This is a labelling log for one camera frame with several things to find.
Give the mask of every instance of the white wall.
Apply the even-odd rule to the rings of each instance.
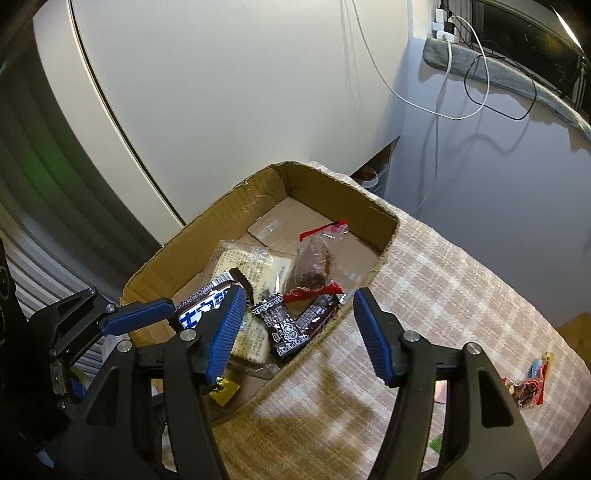
[[[437,0],[408,0],[409,31],[412,37],[431,37],[431,24],[435,20]]]
[[[349,0],[73,0],[119,124],[185,221],[278,161],[353,173],[402,131]],[[394,84],[407,0],[358,1]]]
[[[433,108],[443,73],[422,62],[411,39],[402,69],[407,98]],[[472,89],[474,98],[482,98]],[[488,104],[519,117],[525,99],[492,89]],[[450,76],[440,112],[476,106]],[[415,214],[433,181],[436,123],[408,107],[386,199]],[[464,248],[530,301],[553,325],[591,310],[591,156],[589,144],[536,104],[514,122],[484,110],[439,122],[439,178],[418,217]]]

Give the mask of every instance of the white cabinet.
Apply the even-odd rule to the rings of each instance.
[[[406,0],[358,9],[394,85]],[[350,174],[401,133],[350,0],[72,0],[72,12],[116,122],[185,222],[265,165]]]

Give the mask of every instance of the window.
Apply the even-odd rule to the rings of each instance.
[[[544,86],[579,111],[591,113],[589,62],[564,30],[556,13],[533,0],[468,0],[463,2],[482,45],[519,63]],[[475,42],[468,29],[460,30]]]

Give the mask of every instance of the plaid tablecloth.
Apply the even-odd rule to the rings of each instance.
[[[366,194],[401,222],[368,286],[405,328],[439,345],[476,341],[500,375],[515,380],[541,353],[555,353],[544,404],[522,412],[545,466],[589,406],[591,375],[584,362],[532,305],[464,250]],[[366,479],[395,398],[374,374],[349,302],[322,338],[214,434],[233,479]],[[431,439],[443,431],[443,421],[444,407],[436,405]],[[436,463],[427,449],[424,468]]]

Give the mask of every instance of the small snack packet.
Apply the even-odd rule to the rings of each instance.
[[[280,358],[296,353],[316,335],[335,315],[339,299],[325,294],[315,299],[302,314],[294,320],[287,311],[283,296],[275,294],[255,305],[252,312],[262,319],[269,330],[269,340],[274,352]]]
[[[283,292],[294,261],[293,255],[267,247],[221,241],[212,255],[209,272],[210,278],[215,278],[232,267],[238,268],[252,285],[254,303],[259,303]],[[267,328],[249,309],[236,336],[230,363],[261,378],[268,378],[277,370],[272,364]]]
[[[542,405],[544,402],[544,383],[549,376],[553,358],[553,353],[545,352],[541,358],[534,360],[530,368],[529,378],[526,378],[521,383],[514,382],[510,378],[502,379],[519,408],[532,408],[536,405]]]
[[[238,390],[240,390],[240,385],[236,382],[224,377],[219,377],[214,390],[209,396],[212,397],[218,405],[225,407],[232,397],[236,395]]]
[[[246,292],[246,305],[252,305],[252,286],[237,268],[222,272],[211,282],[205,284],[176,307],[175,318],[170,326],[175,332],[186,328],[193,328],[199,323],[203,313],[217,309],[232,285],[239,285]]]
[[[343,293],[334,273],[339,243],[348,231],[347,221],[339,220],[300,234],[293,275],[284,295],[286,303]]]

